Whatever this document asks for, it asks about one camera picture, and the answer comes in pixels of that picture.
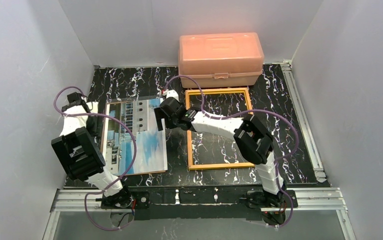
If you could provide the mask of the aluminium side rail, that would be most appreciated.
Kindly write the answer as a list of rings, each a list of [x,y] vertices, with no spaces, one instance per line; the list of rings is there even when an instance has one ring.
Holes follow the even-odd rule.
[[[327,176],[324,171],[324,166],[321,161],[319,151],[317,149],[303,104],[299,96],[298,88],[296,86],[296,82],[292,72],[292,61],[284,60],[283,63],[280,64],[280,66],[283,76],[285,78],[289,95],[293,102],[295,114],[299,122],[300,130],[309,155],[309,159],[311,161],[313,173],[318,183],[325,183],[327,181]]]

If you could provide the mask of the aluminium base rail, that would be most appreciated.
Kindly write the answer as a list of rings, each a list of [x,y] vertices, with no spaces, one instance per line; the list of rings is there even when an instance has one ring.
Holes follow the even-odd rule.
[[[136,209],[152,206],[237,206],[245,204],[248,191],[253,186],[192,186],[192,187],[134,187],[130,190],[136,200]],[[289,188],[287,207],[298,211],[348,209],[342,192],[334,187]],[[103,195],[97,189],[58,190],[51,206],[57,212],[104,212],[109,208],[102,205]]]

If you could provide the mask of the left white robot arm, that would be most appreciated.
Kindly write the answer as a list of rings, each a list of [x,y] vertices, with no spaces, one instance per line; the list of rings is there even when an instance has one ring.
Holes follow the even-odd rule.
[[[122,181],[106,166],[97,144],[100,120],[98,103],[87,102],[85,95],[73,92],[67,95],[68,104],[61,108],[64,117],[60,135],[51,141],[51,147],[71,180],[94,185],[103,193],[102,203],[124,208],[133,197]]]

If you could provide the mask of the orange plastic storage box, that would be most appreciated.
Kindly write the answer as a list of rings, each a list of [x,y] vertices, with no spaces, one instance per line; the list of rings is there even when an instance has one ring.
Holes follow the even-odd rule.
[[[252,86],[265,55],[255,32],[182,35],[178,73],[185,89]]]

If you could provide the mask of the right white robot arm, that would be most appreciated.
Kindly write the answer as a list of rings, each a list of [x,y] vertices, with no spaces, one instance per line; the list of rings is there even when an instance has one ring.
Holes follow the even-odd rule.
[[[254,165],[261,178],[262,193],[271,204],[284,201],[285,184],[276,169],[274,138],[254,114],[226,117],[196,107],[186,108],[174,97],[154,109],[158,130],[180,128],[195,133],[210,133],[235,142],[244,160]]]

